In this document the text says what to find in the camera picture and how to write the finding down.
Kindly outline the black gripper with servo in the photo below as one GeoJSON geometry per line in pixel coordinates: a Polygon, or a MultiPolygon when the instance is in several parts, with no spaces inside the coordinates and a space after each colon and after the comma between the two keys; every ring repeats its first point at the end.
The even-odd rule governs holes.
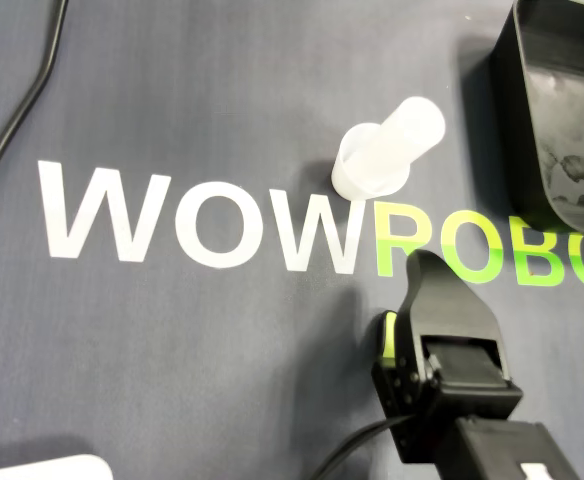
{"type": "Polygon", "coordinates": [[[506,420],[523,392],[507,380],[496,316],[468,284],[424,249],[408,255],[406,270],[401,307],[378,318],[372,377],[385,413],[409,418],[395,433],[401,460],[423,464],[456,420],[506,420]]]}

